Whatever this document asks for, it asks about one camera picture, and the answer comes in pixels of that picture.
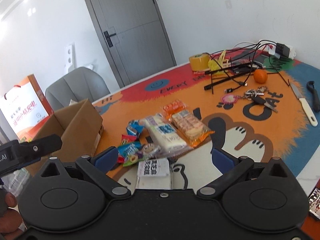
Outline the person left hand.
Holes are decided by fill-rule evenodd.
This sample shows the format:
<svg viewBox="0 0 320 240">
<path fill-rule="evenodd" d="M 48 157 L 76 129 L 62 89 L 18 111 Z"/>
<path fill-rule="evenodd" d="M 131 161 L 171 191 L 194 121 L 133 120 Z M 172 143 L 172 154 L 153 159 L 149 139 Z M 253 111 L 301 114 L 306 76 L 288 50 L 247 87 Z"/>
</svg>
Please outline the person left hand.
<svg viewBox="0 0 320 240">
<path fill-rule="evenodd" d="M 4 201 L 8 207 L 1 216 L 1 236 L 4 239 L 15 239 L 23 232 L 20 229 L 22 217 L 14 209 L 17 206 L 17 199 L 12 193 L 6 192 Z"/>
</svg>

